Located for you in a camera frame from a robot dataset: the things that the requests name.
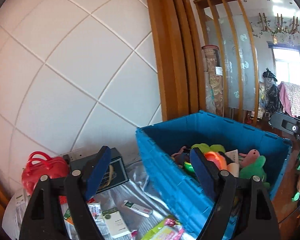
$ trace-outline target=candy wrapper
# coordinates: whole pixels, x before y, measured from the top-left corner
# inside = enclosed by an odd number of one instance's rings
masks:
[[[141,240],[179,240],[184,228],[178,220],[169,216],[148,231]]]
[[[99,217],[101,215],[101,205],[100,205],[100,203],[95,203],[95,202],[91,203],[91,201],[89,201],[87,203],[87,205],[88,205],[88,208],[89,208],[89,210],[91,212],[91,215],[92,215],[95,222],[102,219],[102,218]],[[63,218],[66,221],[68,221],[70,224],[73,225],[73,221],[72,221],[69,209],[67,209],[67,211],[65,212]]]

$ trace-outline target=red handbag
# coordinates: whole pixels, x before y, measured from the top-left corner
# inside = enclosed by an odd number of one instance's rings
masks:
[[[46,160],[33,158],[36,154],[42,155]],[[40,177],[45,174],[51,179],[66,177],[69,174],[69,166],[62,157],[51,158],[43,152],[31,153],[21,175],[22,185],[30,195],[32,195]]]

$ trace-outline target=white box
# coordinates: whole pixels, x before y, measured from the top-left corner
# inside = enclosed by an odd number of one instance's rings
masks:
[[[131,233],[117,207],[102,211],[102,215],[113,238],[119,238]]]

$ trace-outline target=toothpaste tube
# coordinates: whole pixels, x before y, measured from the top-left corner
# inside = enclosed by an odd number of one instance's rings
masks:
[[[123,202],[123,207],[126,207],[126,208],[129,208],[131,209],[132,211],[134,211],[135,213],[141,215],[141,216],[144,216],[144,217],[150,217],[150,215],[152,214],[152,210],[149,209],[149,208],[145,208],[143,206],[140,206],[138,204],[134,204],[128,200],[125,200]]]

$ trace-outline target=blue plastic crate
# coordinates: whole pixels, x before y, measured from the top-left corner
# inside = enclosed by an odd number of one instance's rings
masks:
[[[267,158],[264,170],[271,184],[269,194],[272,200],[292,149],[289,139],[204,111],[138,128],[136,137],[143,164],[154,187],[193,237],[199,235],[214,203],[205,196],[199,183],[173,162],[170,155],[178,152],[183,145],[196,143],[221,144],[226,151],[238,149],[240,153],[257,149]],[[224,239],[231,238],[235,222],[236,219],[231,217]]]

